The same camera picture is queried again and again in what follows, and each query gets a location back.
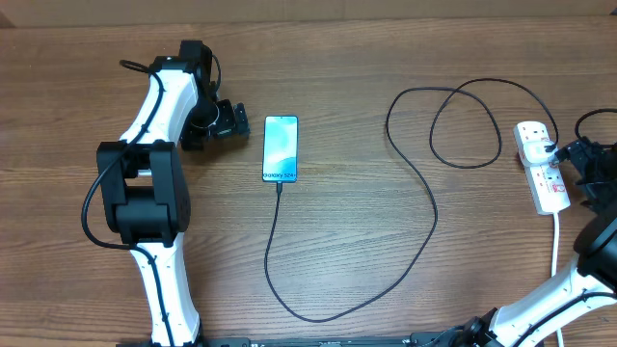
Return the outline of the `Galaxy smartphone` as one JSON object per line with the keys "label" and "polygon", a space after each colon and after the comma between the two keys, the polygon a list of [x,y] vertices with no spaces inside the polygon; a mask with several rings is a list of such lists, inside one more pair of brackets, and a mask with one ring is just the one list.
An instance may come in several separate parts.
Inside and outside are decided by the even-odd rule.
{"label": "Galaxy smartphone", "polygon": [[298,177],[299,119],[268,116],[264,122],[262,180],[293,183]]}

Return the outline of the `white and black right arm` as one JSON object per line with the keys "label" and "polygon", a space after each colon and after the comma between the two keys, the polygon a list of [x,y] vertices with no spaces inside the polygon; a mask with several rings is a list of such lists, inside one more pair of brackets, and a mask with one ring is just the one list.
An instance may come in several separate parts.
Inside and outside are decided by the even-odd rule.
{"label": "white and black right arm", "polygon": [[556,217],[569,207],[559,166],[570,162],[596,216],[578,235],[572,260],[524,298],[441,333],[413,333],[412,346],[537,346],[616,302],[616,147],[583,136],[559,147],[539,121],[520,122],[513,133],[537,212]]}

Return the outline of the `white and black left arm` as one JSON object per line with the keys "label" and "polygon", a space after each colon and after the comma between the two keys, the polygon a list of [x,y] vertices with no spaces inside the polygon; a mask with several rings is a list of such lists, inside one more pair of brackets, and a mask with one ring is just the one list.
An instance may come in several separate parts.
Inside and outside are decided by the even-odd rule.
{"label": "white and black left arm", "polygon": [[243,104],[219,97],[220,62],[200,40],[184,40],[177,55],[158,56],[148,66],[121,65],[148,76],[148,94],[121,137],[97,149],[98,176],[83,202],[82,228],[94,244],[112,246],[88,225],[94,193],[101,193],[108,228],[121,238],[115,247],[131,253],[142,277],[152,324],[146,344],[203,346],[184,262],[191,201],[179,153],[249,136],[247,113]]}

